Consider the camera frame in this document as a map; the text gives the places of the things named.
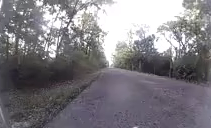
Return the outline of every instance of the grass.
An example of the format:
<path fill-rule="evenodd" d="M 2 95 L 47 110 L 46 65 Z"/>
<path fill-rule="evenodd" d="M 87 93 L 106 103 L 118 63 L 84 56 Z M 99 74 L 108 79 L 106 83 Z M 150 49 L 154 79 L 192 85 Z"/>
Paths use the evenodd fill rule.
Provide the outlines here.
<path fill-rule="evenodd" d="M 99 72 L 50 88 L 11 91 L 7 106 L 14 128 L 41 128 L 99 76 Z"/>

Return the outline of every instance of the tree canopy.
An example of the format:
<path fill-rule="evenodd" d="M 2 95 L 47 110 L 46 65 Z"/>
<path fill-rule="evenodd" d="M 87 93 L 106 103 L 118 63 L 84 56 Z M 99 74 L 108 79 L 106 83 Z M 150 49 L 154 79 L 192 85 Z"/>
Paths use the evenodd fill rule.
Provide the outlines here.
<path fill-rule="evenodd" d="M 16 84 L 72 79 L 107 66 L 98 12 L 111 0 L 6 0 L 0 75 Z"/>

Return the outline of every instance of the forest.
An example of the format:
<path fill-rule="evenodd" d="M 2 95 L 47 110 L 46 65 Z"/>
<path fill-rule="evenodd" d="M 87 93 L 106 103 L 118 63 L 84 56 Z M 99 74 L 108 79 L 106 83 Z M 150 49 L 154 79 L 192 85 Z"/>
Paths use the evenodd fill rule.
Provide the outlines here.
<path fill-rule="evenodd" d="M 106 67 L 98 13 L 111 0 L 5 0 L 0 87 L 44 86 Z"/>
<path fill-rule="evenodd" d="M 184 0 L 182 5 L 184 12 L 161 24 L 156 33 L 150 33 L 147 25 L 130 31 L 128 39 L 116 45 L 113 66 L 211 82 L 211 0 Z M 155 48 L 160 38 L 170 44 L 163 53 Z"/>

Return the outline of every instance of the sky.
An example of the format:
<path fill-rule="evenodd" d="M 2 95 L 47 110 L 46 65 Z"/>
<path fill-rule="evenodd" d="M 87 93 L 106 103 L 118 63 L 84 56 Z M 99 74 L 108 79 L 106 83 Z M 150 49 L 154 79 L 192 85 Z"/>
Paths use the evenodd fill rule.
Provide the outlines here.
<path fill-rule="evenodd" d="M 127 39 L 127 32 L 133 24 L 150 26 L 150 32 L 156 33 L 158 26 L 174 20 L 183 12 L 183 0 L 115 0 L 115 4 L 106 6 L 106 13 L 100 13 L 99 24 L 108 32 L 104 48 L 107 60 L 112 63 L 112 54 L 118 41 Z M 165 40 L 155 43 L 159 52 L 170 47 Z"/>

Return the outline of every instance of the asphalt road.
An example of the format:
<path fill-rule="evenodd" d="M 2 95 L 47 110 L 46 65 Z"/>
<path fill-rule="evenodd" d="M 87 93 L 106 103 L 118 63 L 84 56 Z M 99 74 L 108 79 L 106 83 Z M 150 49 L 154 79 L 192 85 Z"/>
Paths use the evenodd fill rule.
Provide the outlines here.
<path fill-rule="evenodd" d="M 45 128 L 211 128 L 211 88 L 106 69 Z"/>

